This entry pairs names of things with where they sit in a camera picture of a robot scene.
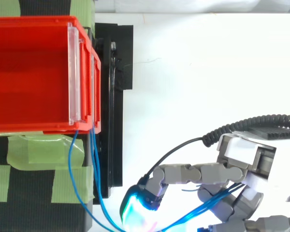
black metal frame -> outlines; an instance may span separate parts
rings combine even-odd
[[[101,192],[122,186],[123,90],[132,88],[133,26],[96,24],[94,47],[101,60],[101,132],[96,136]],[[116,43],[116,50],[111,43]],[[94,188],[94,203],[99,204]]]

blue cable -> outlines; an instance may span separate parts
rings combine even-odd
[[[99,162],[98,149],[97,149],[97,143],[96,143],[96,137],[95,137],[94,128],[92,130],[90,130],[90,148],[91,148],[90,151],[91,151],[92,163],[94,165],[94,175],[95,175],[95,179],[96,179],[96,186],[97,186],[99,201],[100,201],[100,205],[101,205],[101,209],[103,211],[103,214],[105,215],[105,217],[108,220],[108,222],[115,229],[119,230],[120,232],[125,232],[124,230],[119,228],[114,223],[114,221],[111,219],[110,215],[108,214],[108,212],[107,212],[107,210],[105,208],[104,202],[103,202],[102,193],[101,193],[100,162]]]
[[[75,132],[75,135],[73,137],[73,140],[72,140],[72,143],[71,143],[71,146],[70,146],[70,149],[69,149],[69,156],[68,156],[68,166],[69,166],[69,173],[70,173],[70,178],[71,178],[71,181],[72,181],[72,185],[73,185],[73,188],[74,188],[74,192],[79,200],[79,202],[81,203],[81,205],[83,206],[83,208],[86,210],[86,212],[91,216],[91,218],[97,223],[99,224],[101,227],[103,227],[104,229],[106,229],[107,231],[109,232],[113,232],[111,229],[107,228],[106,226],[102,225],[91,213],[91,211],[87,208],[87,206],[85,205],[85,203],[82,201],[79,193],[78,193],[78,190],[77,190],[77,187],[76,187],[76,183],[75,183],[75,179],[74,179],[74,176],[73,176],[73,173],[72,173],[72,167],[71,167],[71,158],[72,158],[72,150],[73,150],[73,147],[74,147],[74,144],[75,144],[75,140],[76,140],[76,137],[78,135],[78,130]]]
[[[208,200],[205,203],[203,203],[202,205],[198,206],[197,208],[195,208],[194,210],[192,210],[191,212],[189,212],[185,216],[181,217],[179,220],[177,220],[176,222],[174,222],[173,224],[164,228],[161,231],[165,232],[173,226],[177,226],[177,225],[186,223],[190,219],[199,216],[200,214],[204,213],[205,211],[213,208],[221,199],[223,199],[226,196],[230,195],[231,193],[237,191],[238,189],[240,189],[243,186],[244,186],[244,184],[240,184],[240,183],[233,184],[228,189],[216,194],[210,200]]]
[[[98,150],[97,150],[97,144],[96,144],[96,138],[94,136],[94,129],[90,130],[90,147],[91,147],[91,158],[92,158],[92,163],[93,163],[93,169],[94,169],[94,175],[95,175],[95,180],[96,180],[96,186],[97,186],[97,190],[98,190],[98,196],[99,196],[99,200],[100,200],[100,205],[103,211],[103,214],[105,215],[106,219],[109,221],[109,223],[116,228],[117,230],[119,230],[120,232],[125,232],[124,230],[122,230],[121,228],[119,228],[111,219],[111,217],[109,216],[104,202],[103,202],[103,198],[102,198],[102,193],[101,193],[101,172],[100,172],[100,163],[99,163],[99,156],[98,156]],[[72,181],[72,185],[75,191],[75,194],[79,200],[79,202],[81,203],[81,205],[84,207],[84,209],[86,210],[86,212],[91,216],[91,218],[98,223],[101,227],[103,227],[104,229],[106,229],[109,232],[114,232],[113,230],[107,228],[106,226],[102,225],[90,212],[90,210],[88,210],[88,208],[86,207],[86,205],[84,204],[84,202],[82,201],[81,197],[79,196],[77,187],[76,187],[76,183],[75,183],[75,179],[74,176],[72,174],[72,167],[71,167],[71,157],[72,157],[72,149],[76,140],[76,137],[78,135],[78,131],[76,131],[75,136],[72,140],[71,143],[71,147],[69,149],[69,158],[68,158],[68,164],[69,164],[69,173],[70,173],[70,177],[71,177],[71,181]],[[191,212],[189,212],[188,214],[186,214],[185,216],[183,216],[182,218],[180,218],[178,221],[174,222],[172,225],[168,226],[167,228],[161,230],[162,232],[167,231],[168,229],[170,229],[173,226],[179,225],[179,224],[183,224],[187,221],[189,221],[190,219],[202,214],[203,212],[207,211],[208,209],[214,207],[221,199],[225,198],[226,196],[228,196],[229,194],[231,194],[232,192],[238,190],[239,188],[241,188],[243,185],[240,184],[234,184],[231,187],[229,187],[228,189],[220,192],[219,194],[215,195],[214,197],[212,197],[210,200],[206,201],[204,204],[200,205],[199,207],[195,208],[194,210],[192,210]]]

red plastic bin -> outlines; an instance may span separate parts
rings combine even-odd
[[[0,18],[0,133],[99,133],[100,91],[101,62],[77,18]]]

white wall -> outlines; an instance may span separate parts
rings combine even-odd
[[[287,12],[290,0],[97,0],[100,13]]]
[[[124,186],[105,200],[118,225],[127,189],[173,147],[248,117],[290,114],[290,14],[96,14],[96,21],[135,25],[133,90],[124,93]],[[165,163],[215,162],[217,155],[215,145],[200,142]],[[181,188],[194,186],[169,187],[160,228],[201,204]],[[93,214],[106,224],[98,205]],[[273,193],[252,219],[280,214],[290,216],[290,203]],[[184,228],[216,223],[207,212]],[[91,231],[103,230],[94,223]]]

black coiled cable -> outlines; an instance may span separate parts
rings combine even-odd
[[[204,135],[202,141],[205,146],[210,147],[219,141],[221,135],[233,131],[246,131],[249,127],[279,126],[290,129],[290,115],[263,115],[251,117],[232,124],[219,127],[216,130]]]

